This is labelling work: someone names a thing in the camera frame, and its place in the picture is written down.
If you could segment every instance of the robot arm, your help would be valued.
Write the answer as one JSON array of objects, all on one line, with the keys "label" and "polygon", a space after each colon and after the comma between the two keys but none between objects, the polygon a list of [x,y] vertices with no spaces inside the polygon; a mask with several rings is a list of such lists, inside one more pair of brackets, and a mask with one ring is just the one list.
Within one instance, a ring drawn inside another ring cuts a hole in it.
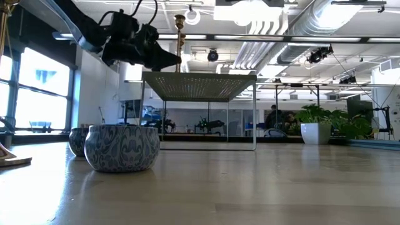
[{"label": "robot arm", "polygon": [[[181,63],[181,58],[163,50],[157,43],[159,34],[155,27],[143,24],[132,15],[109,11],[99,23],[85,15],[72,0],[41,0],[46,3],[67,24],[76,43],[92,53],[99,54],[108,65],[115,61],[142,64],[153,71]],[[101,22],[112,14],[111,24],[102,26]]]}]

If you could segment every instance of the wooden table surface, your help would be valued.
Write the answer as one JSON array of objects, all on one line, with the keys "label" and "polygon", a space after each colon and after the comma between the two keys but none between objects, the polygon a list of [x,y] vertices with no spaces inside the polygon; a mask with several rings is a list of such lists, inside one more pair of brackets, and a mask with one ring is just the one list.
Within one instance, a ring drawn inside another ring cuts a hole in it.
[{"label": "wooden table surface", "polygon": [[400,224],[396,151],[161,151],[152,169],[131,174],[94,172],[63,142],[13,152],[33,160],[0,169],[0,224]]}]

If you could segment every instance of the green leaves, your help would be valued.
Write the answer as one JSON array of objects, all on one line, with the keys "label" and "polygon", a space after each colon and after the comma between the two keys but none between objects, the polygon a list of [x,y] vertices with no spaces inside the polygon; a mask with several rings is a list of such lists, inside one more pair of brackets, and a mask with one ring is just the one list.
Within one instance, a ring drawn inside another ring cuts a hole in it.
[{"label": "green leaves", "polygon": [[304,110],[298,112],[296,119],[302,123],[332,124],[339,136],[348,139],[364,139],[371,132],[370,123],[363,117],[349,118],[348,113],[342,110],[329,111],[315,104],[302,107]]},{"label": "green leaves", "polygon": [[302,111],[298,112],[295,116],[303,123],[328,123],[330,111],[323,109],[321,106],[315,104],[302,107]]}]

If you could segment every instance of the blue and white bowl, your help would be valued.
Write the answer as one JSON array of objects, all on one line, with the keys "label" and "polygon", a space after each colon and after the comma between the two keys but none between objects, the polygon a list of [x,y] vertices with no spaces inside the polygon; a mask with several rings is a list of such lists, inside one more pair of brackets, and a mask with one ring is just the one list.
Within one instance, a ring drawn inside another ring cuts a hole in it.
[{"label": "blue and white bowl", "polygon": [[89,128],[72,128],[69,133],[69,148],[76,156],[85,157],[84,147]]},{"label": "blue and white bowl", "polygon": [[158,130],[135,126],[91,126],[85,155],[96,171],[123,173],[151,168],[160,150]]}]

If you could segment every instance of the potted plant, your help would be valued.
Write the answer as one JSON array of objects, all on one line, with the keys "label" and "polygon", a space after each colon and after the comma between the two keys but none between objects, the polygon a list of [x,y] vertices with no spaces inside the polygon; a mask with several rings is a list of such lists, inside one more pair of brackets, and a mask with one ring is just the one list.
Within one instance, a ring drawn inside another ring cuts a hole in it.
[{"label": "potted plant", "polygon": [[372,131],[371,123],[361,115],[349,118],[346,112],[335,110],[331,113],[330,120],[337,136],[344,136],[346,139],[367,139]]},{"label": "potted plant", "polygon": [[321,106],[303,106],[296,114],[301,121],[301,136],[306,144],[327,144],[331,138],[332,112]]}]

